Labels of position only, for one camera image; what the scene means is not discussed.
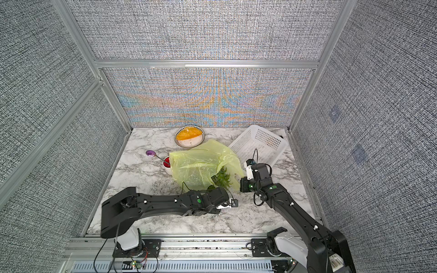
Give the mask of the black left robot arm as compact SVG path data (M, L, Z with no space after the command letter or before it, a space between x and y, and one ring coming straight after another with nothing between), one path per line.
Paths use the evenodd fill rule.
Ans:
M145 246L140 230L134 227L136 221L164 215L218 215L222 209L238 205L239 201L223 187L171 196L146 195L127 187L102 203L100 236L114 239L113 258L138 257L152 248Z

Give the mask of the pineapple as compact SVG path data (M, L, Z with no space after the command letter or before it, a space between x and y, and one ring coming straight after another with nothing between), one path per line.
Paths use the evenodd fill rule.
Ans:
M207 191L212 191L217 187L229 190L232 185L231 176L225 167L223 167L216 175L212 176L211 179L213 184L207 188Z

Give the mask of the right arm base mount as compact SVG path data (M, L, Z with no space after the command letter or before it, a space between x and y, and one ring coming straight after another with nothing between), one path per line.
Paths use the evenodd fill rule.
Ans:
M251 239L250 242L246 244L246 248L251 251L252 256L256 258L266 258L266 257L287 257L290 258L288 254L278 253L274 254L267 247L267 239Z

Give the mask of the yellow-green plastic bag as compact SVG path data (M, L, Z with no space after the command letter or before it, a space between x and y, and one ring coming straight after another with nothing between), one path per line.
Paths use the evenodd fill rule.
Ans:
M211 177L223 167L231 176L231 188L238 188L245 176L237 155L214 139L189 150L171 152L169 157L173 180L191 190L206 190L213 184Z

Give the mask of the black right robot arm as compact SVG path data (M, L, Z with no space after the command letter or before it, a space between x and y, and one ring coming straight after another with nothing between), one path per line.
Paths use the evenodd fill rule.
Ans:
M301 241L286 229L267 234L267 249L277 256L289 255L304 265L309 273L354 273L356 271L346 237L331 231L303 210L281 184L272 181L272 168L263 163L246 167L246 177L240 180L241 192L254 192L293 227Z

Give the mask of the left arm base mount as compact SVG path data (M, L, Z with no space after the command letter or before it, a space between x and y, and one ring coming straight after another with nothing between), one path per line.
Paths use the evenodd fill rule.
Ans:
M117 242L112 254L113 258L144 258L146 256L156 258L159 256L162 240L142 240L138 247L131 250L123 250Z

